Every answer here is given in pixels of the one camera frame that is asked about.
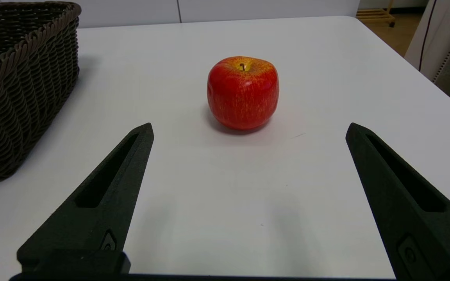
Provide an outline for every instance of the wooden floor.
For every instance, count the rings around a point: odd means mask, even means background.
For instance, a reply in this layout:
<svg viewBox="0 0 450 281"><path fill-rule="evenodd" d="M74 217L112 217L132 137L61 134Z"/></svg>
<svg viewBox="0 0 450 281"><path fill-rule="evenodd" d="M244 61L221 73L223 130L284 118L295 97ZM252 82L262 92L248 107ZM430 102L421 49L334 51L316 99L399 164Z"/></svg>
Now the wooden floor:
<svg viewBox="0 0 450 281"><path fill-rule="evenodd" d="M392 15L395 17L395 27L389 27L388 23L366 23L366 26L403 57L407 48L409 48L422 15Z"/></svg>

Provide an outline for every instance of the wicker basket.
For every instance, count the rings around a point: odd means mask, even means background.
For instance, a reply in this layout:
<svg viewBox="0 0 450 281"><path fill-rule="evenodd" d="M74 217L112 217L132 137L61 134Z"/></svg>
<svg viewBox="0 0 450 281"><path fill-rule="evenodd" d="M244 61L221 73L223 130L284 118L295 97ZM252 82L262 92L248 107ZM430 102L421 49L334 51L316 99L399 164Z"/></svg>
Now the wicker basket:
<svg viewBox="0 0 450 281"><path fill-rule="evenodd" d="M0 181L15 173L75 85L80 13L71 2L0 3Z"/></svg>

